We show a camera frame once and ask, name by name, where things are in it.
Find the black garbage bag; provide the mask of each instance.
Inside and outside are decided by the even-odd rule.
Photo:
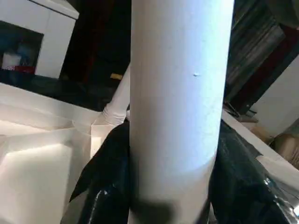
[[[221,124],[209,190],[218,224],[297,224],[294,208],[257,155],[252,145]]]
[[[69,206],[61,223],[127,224],[129,199],[129,123],[124,123],[82,171],[70,200],[77,206]]]

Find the white tube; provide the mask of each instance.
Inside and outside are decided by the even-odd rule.
[[[129,65],[111,102],[106,105],[103,111],[105,120],[115,126],[122,124],[127,115],[127,108],[130,103],[130,73]]]
[[[234,1],[132,6],[129,223],[160,223],[163,213],[163,223],[191,224],[207,200],[217,151]]]

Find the red object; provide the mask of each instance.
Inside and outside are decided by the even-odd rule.
[[[34,74],[36,71],[36,68],[33,66],[15,66],[14,71],[20,71],[20,72]]]

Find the black fabric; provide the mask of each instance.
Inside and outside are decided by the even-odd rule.
[[[127,224],[129,124],[116,127],[84,168],[71,201],[88,190],[78,224]]]

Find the cardboard tube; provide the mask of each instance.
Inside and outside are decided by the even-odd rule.
[[[205,206],[233,6],[233,0],[132,0],[131,224],[191,224]]]

